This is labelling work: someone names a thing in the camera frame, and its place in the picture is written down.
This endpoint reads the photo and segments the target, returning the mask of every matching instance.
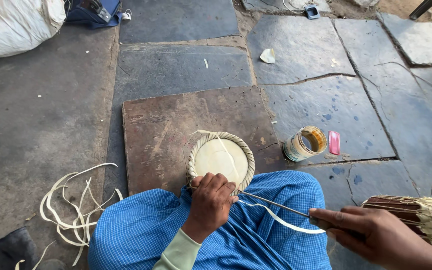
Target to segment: brown drum shell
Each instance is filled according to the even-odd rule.
[[[363,208],[373,208],[373,209],[384,209],[401,219],[401,221],[406,224],[412,231],[417,233],[420,236],[426,236],[425,233],[423,233],[416,225],[414,224],[408,224],[405,222],[405,220],[413,221],[413,222],[420,222],[420,218],[416,215],[416,213],[404,213],[399,212],[396,209],[400,210],[409,210],[409,211],[417,211],[421,207],[416,202],[410,202],[410,203],[401,203],[400,199],[403,199],[403,197],[398,196],[392,196],[395,199],[387,199],[387,198],[379,198],[377,196],[373,196],[369,198],[366,202],[361,204],[361,207]]]

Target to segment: blue bag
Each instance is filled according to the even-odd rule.
[[[121,11],[118,11],[121,5],[120,0],[99,0],[107,11],[104,16],[107,16],[106,19],[109,20],[108,22],[99,17],[95,12],[93,12],[93,10],[82,7],[84,2],[84,0],[72,1],[70,10],[68,11],[68,16],[66,17],[67,23],[84,24],[91,29],[114,27],[120,23],[122,16]]]

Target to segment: woven leather hoop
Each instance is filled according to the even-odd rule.
[[[221,131],[205,135],[204,137],[199,139],[196,142],[196,144],[193,146],[191,152],[189,153],[188,173],[191,176],[191,178],[189,180],[189,186],[191,185],[191,181],[193,180],[193,178],[198,176],[196,174],[196,171],[195,171],[196,154],[198,153],[201,146],[203,146],[203,144],[207,143],[210,140],[214,140],[214,139],[217,140],[218,137],[216,135],[219,136],[219,138],[221,138],[221,139],[233,141],[234,143],[239,145],[239,147],[241,147],[243,152],[246,154],[246,157],[248,158],[248,172],[246,173],[246,176],[244,177],[243,181],[241,182],[241,184],[238,187],[239,190],[244,190],[246,187],[248,187],[249,183],[253,179],[253,176],[255,175],[255,157],[253,156],[253,152],[251,151],[251,149],[249,149],[248,145],[241,138],[239,138],[238,136],[233,135],[231,133],[221,132]],[[233,192],[231,194],[231,196],[234,196],[236,194],[237,194],[237,192]]]

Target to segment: pink comb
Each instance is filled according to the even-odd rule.
[[[339,146],[339,133],[336,131],[329,131],[329,152],[334,155],[340,155]]]

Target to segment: finger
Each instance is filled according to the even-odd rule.
[[[349,233],[338,229],[329,229],[326,231],[326,234],[328,237],[335,239],[346,249],[351,250],[368,261],[373,261],[373,252],[371,249],[364,242],[354,238]]]
[[[219,190],[219,188],[227,182],[228,180],[226,179],[226,177],[218,173],[214,175],[213,179],[211,179],[207,188],[210,192],[216,193]]]
[[[196,176],[191,180],[191,187],[199,187],[201,184],[202,176]]]
[[[218,195],[226,199],[236,188],[235,182],[226,182],[217,190]]]
[[[229,213],[231,206],[236,203],[240,198],[238,196],[231,196],[226,199],[225,211]]]
[[[311,208],[309,215],[334,224],[336,227],[346,228],[365,234],[369,228],[363,216],[327,209]]]
[[[208,172],[202,179],[201,182],[199,183],[199,187],[201,188],[206,188],[209,184],[209,182],[211,181],[211,179],[213,179],[215,175]]]
[[[345,206],[343,208],[341,208],[341,212],[343,213],[348,213],[348,214],[353,214],[353,215],[359,215],[359,216],[363,216],[368,209],[366,208],[362,208],[362,207],[358,207],[358,206]]]

